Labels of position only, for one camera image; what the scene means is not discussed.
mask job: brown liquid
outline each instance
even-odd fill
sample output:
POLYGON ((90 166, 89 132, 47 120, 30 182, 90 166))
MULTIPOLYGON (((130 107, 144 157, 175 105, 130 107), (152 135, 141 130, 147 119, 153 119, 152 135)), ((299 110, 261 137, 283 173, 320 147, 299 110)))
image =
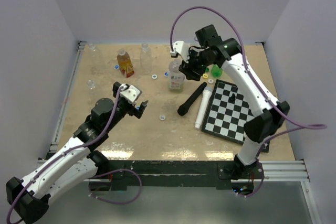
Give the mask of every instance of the brown liquid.
POLYGON ((119 65, 120 72, 128 78, 134 74, 133 65, 131 62, 131 58, 127 52, 123 55, 117 55, 117 61, 119 65))

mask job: gray floor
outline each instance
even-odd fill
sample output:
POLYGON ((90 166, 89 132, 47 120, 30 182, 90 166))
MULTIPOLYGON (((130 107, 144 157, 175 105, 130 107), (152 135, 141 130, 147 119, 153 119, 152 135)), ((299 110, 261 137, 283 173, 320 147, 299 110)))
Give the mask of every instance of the gray floor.
MULTIPOLYGON (((105 194, 130 199, 137 187, 105 194)), ((82 224, 291 224, 312 223, 300 183, 264 183, 258 194, 237 198, 215 188, 145 187, 140 198, 125 206, 88 197, 87 183, 63 195, 37 222, 82 224)))

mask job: robotic arm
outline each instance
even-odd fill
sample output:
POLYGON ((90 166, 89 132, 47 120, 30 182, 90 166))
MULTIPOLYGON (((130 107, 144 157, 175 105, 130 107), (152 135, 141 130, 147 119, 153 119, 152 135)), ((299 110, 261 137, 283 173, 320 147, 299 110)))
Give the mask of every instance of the robotic arm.
POLYGON ((148 102, 142 102, 140 108, 136 109, 134 106, 142 91, 133 85, 116 82, 113 85, 114 97, 116 97, 119 88, 121 88, 121 92, 117 109, 106 133, 99 141, 94 142, 97 136, 103 132, 114 106, 113 101, 108 98, 97 101, 85 122, 52 158, 22 179, 13 177, 7 182, 7 200, 11 205, 27 184, 33 182, 14 206, 15 211, 26 224, 34 223, 40 219, 48 210, 49 205, 73 186, 84 179, 109 171, 109 161, 95 149, 108 138, 109 131, 126 114, 134 115, 138 119, 141 118, 148 102), (67 152, 73 147, 89 142, 94 143, 67 152), (46 170, 38 178, 34 178, 40 170, 45 168, 46 170))
POLYGON ((222 41, 213 25, 198 30, 196 37, 201 47, 195 47, 183 41, 174 43, 171 56, 176 58, 180 55, 182 57, 183 62, 179 68, 180 72, 185 74, 187 80, 199 81, 207 66, 217 64, 237 84, 255 117, 244 125, 246 139, 234 159, 233 177, 239 178, 255 167, 258 151, 264 139, 275 134, 284 122, 284 118, 268 101, 276 104, 285 115, 289 112, 289 104, 286 101, 279 102, 267 90, 247 63, 248 71, 263 91, 268 94, 268 100, 264 98, 245 70, 241 47, 235 39, 230 38, 222 41))

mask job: black microphone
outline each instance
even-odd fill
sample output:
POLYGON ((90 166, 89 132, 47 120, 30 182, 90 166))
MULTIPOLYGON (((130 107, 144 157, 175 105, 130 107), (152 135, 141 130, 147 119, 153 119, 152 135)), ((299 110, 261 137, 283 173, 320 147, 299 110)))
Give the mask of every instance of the black microphone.
POLYGON ((197 97, 200 96, 200 94, 202 94, 203 90, 205 89, 206 87, 206 82, 203 82, 201 85, 199 85, 199 87, 195 90, 195 92, 188 98, 188 100, 185 101, 185 103, 183 103, 179 109, 177 110, 178 114, 180 116, 184 116, 190 106, 194 103, 194 101, 196 101, 197 97))

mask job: tabletop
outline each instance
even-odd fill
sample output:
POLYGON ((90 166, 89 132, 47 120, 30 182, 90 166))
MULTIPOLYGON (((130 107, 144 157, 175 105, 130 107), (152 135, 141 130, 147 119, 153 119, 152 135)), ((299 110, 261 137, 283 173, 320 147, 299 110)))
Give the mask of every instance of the tabletop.
MULTIPOLYGON (((92 63, 88 48, 85 47, 76 75, 74 89, 68 98, 69 108, 61 132, 58 148, 73 135, 74 131, 90 114, 94 102, 89 99, 87 81, 97 83, 103 96, 113 99, 112 87, 115 81, 135 85, 142 90, 138 100, 148 100, 148 107, 141 119, 126 115, 109 133, 109 138, 98 148, 108 159, 134 160, 232 160, 239 152, 241 145, 209 135, 194 129, 202 96, 194 102, 185 116, 179 116, 178 107, 203 82, 186 80, 183 92, 169 91, 169 80, 164 73, 168 71, 170 57, 169 45, 149 45, 152 50, 152 72, 145 74, 140 66, 141 45, 102 44, 97 45, 103 54, 106 70, 97 71, 92 63), (135 74, 125 78, 117 65, 117 51, 124 48, 130 55, 135 74)), ((268 67, 267 58, 262 45, 246 45, 246 55, 264 85, 275 96, 276 89, 268 67)), ((219 78, 233 82, 223 73, 219 78)), ((285 130, 283 125, 278 132, 285 130)), ((262 161, 295 160, 289 136, 280 136, 270 143, 269 153, 261 154, 262 161)))

